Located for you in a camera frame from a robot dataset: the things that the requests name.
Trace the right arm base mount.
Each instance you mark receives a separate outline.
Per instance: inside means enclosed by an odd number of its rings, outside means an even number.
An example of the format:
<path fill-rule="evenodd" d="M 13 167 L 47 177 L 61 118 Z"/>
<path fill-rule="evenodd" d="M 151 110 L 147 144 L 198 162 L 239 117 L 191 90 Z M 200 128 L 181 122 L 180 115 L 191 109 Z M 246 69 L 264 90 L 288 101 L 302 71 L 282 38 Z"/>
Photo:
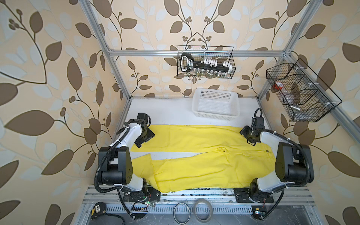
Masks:
<path fill-rule="evenodd" d="M 250 188 L 234 188 L 233 189 L 237 203 L 274 203 L 274 199 L 270 193 Z"/>

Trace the yellow trousers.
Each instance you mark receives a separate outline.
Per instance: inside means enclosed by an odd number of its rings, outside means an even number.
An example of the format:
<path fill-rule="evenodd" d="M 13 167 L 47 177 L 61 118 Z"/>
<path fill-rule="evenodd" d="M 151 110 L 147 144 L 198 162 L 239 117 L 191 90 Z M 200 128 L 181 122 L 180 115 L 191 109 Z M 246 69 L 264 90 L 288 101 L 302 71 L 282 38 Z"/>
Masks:
<path fill-rule="evenodd" d="M 134 174 L 163 193 L 191 188 L 247 188 L 274 171 L 275 155 L 264 143 L 250 145 L 239 127 L 152 125 L 154 138 L 133 146 Z"/>

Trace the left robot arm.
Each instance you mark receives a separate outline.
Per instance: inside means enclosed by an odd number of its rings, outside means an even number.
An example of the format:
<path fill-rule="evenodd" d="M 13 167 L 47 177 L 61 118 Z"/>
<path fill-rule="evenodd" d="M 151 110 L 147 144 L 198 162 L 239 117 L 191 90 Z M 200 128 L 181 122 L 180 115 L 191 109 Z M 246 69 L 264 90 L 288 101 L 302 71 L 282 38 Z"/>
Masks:
<path fill-rule="evenodd" d="M 150 125 L 150 116 L 140 112 L 137 118 L 125 122 L 116 132 L 117 139 L 110 146 L 99 150 L 98 168 L 94 177 L 97 192 L 117 190 L 133 197 L 148 196 L 146 180 L 135 175 L 130 150 L 133 146 L 141 148 L 143 143 L 155 137 Z"/>

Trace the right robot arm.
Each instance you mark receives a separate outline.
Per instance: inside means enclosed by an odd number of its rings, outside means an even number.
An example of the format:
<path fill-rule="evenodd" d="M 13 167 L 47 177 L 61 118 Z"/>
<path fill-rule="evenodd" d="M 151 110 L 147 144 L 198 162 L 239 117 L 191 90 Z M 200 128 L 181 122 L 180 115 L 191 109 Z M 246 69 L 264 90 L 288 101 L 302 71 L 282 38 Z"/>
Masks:
<path fill-rule="evenodd" d="M 245 126 L 241 135 L 249 144 L 264 143 L 271 147 L 275 166 L 268 175 L 255 178 L 245 196 L 259 203 L 289 187 L 303 187 L 315 178 L 311 150 L 307 145 L 298 144 L 276 131 L 265 128 L 262 116 L 253 116 L 251 125 Z"/>

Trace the white plastic basket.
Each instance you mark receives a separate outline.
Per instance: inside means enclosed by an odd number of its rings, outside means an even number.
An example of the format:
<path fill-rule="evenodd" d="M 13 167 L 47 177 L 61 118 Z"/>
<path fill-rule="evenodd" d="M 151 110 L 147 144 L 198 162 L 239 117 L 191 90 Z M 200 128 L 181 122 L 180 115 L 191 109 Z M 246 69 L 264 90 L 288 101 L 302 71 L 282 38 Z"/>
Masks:
<path fill-rule="evenodd" d="M 238 95 L 232 91 L 196 89 L 192 112 L 197 117 L 231 121 L 240 116 Z"/>

